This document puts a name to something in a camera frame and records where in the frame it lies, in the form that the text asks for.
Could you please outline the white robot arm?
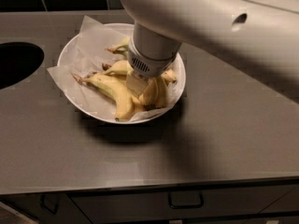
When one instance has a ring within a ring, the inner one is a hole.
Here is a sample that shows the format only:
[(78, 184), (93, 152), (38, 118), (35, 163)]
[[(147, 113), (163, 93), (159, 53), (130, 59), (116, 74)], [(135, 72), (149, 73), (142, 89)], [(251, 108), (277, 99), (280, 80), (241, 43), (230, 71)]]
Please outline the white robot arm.
[(189, 44), (280, 94), (299, 94), (299, 1), (121, 0), (134, 20), (127, 85), (141, 94)]

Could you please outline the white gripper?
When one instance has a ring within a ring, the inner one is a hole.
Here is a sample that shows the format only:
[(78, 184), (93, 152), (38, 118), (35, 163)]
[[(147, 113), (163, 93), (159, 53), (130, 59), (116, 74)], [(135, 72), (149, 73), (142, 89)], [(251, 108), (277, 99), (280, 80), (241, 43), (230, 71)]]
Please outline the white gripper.
[(160, 35), (132, 35), (128, 61), (134, 68), (129, 71), (126, 85), (139, 97), (149, 85), (148, 77), (159, 76), (177, 57), (178, 42)]

